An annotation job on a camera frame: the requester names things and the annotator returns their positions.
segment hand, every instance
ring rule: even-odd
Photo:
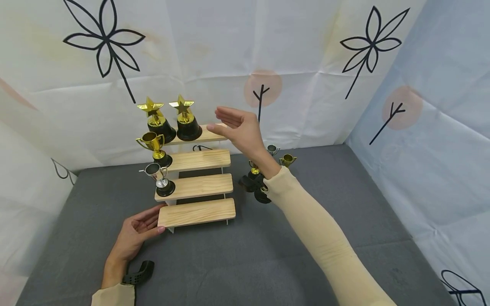
[[[280,171],[281,167],[264,147],[259,121],[254,113],[219,106],[215,114],[216,118],[229,128],[208,124],[208,131],[231,140],[237,149],[259,167],[266,179],[270,179]]]
[[[105,262],[102,289],[119,284],[126,274],[128,262],[138,254],[143,242],[164,232],[165,227],[156,225],[160,208],[165,205],[157,205],[124,220],[116,243]]]

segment wooden tiered display stand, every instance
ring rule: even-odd
[[[175,138],[165,146],[176,144],[189,144],[208,141],[223,141],[226,138],[209,132],[205,125],[201,126],[202,135],[194,141],[182,141]],[[171,154],[172,164],[168,167],[169,178],[178,177],[180,171],[193,171],[203,169],[221,168],[221,174],[196,176],[182,179],[170,178],[175,183],[175,191],[166,197],[155,193],[155,201],[166,201],[168,206],[160,209],[158,226],[170,228],[193,225],[206,222],[233,219],[236,216],[235,201],[232,198],[204,201],[197,203],[179,204],[179,199],[203,197],[216,194],[226,194],[233,191],[231,174],[223,173],[223,167],[231,165],[230,151],[206,150],[189,153]]]

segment left hand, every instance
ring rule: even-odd
[[[157,205],[124,220],[121,232],[105,262],[102,289],[119,284],[126,274],[128,262],[135,258],[143,242],[165,231],[165,227],[156,225],[160,208],[166,205]]]

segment arm sleeve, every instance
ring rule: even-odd
[[[92,296],[92,306],[134,306],[134,286],[119,283]]]
[[[334,218],[286,167],[264,183],[268,198],[282,210],[323,270],[341,306],[395,305],[361,263]]]

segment pink circle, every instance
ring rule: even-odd
[[[262,94],[262,106],[274,103],[281,94],[282,79],[280,75],[272,70],[256,70],[248,77],[244,87],[245,101],[251,107],[259,107],[259,99],[253,92],[255,91],[260,96],[262,85],[264,85],[265,91]]]
[[[385,101],[383,121],[389,120],[387,126],[392,130],[406,129],[417,122],[422,113],[422,106],[422,98],[416,90],[410,86],[399,87]]]

